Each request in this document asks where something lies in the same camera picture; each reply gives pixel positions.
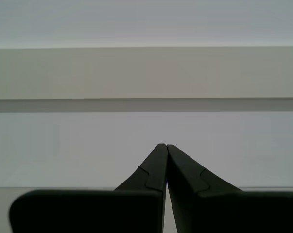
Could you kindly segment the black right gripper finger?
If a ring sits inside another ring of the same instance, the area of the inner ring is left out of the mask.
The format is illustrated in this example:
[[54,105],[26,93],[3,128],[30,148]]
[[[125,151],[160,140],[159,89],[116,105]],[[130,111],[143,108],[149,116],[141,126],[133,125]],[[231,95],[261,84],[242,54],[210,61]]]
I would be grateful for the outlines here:
[[293,192],[242,191],[176,146],[167,150],[179,233],[293,233]]
[[158,144],[114,190],[41,189],[9,209],[15,233],[161,233],[166,197],[167,147]]

